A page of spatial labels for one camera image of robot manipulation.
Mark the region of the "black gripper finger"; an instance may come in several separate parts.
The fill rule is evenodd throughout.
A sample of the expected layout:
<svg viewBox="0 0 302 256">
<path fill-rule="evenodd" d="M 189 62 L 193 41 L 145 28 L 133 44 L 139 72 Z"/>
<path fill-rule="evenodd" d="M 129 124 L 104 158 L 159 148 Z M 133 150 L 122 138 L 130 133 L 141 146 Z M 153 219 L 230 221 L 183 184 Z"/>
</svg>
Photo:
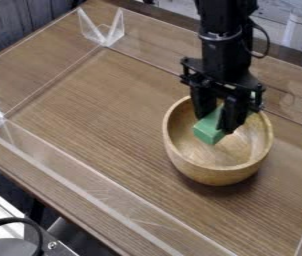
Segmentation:
<svg viewBox="0 0 302 256">
<path fill-rule="evenodd" d="M 217 108 L 217 95 L 211 88 L 193 87 L 191 101 L 198 119 L 206 117 Z"/>
<path fill-rule="evenodd" d="M 247 95 L 230 95 L 225 98 L 219 97 L 218 101 L 223 104 L 218 120 L 218 128 L 226 134 L 233 134 L 235 129 L 245 124 L 249 115 L 250 97 Z"/>
</svg>

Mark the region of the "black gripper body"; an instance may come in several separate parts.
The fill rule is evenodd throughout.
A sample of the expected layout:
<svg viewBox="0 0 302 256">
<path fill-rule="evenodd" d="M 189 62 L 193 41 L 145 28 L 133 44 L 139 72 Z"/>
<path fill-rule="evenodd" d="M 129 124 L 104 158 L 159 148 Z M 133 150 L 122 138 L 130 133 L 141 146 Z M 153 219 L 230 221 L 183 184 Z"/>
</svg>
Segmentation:
<svg viewBox="0 0 302 256">
<path fill-rule="evenodd" d="M 250 73 L 253 30 L 238 29 L 233 34 L 219 35 L 199 32 L 202 57 L 183 57 L 181 82 L 190 87 L 211 88 L 217 97 L 241 96 L 253 93 L 253 110 L 258 112 L 265 91 Z"/>
</svg>

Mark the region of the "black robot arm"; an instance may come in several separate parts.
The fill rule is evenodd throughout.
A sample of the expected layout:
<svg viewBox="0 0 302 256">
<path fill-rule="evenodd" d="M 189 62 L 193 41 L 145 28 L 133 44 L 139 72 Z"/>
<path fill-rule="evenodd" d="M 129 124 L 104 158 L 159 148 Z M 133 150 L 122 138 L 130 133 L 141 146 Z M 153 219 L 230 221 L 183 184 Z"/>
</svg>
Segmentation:
<svg viewBox="0 0 302 256">
<path fill-rule="evenodd" d="M 223 100 L 217 128 L 231 134 L 262 106 L 265 86 L 250 72 L 257 0 L 195 0 L 202 57 L 183 57 L 181 81 L 190 87 L 194 113 L 206 117 Z"/>
</svg>

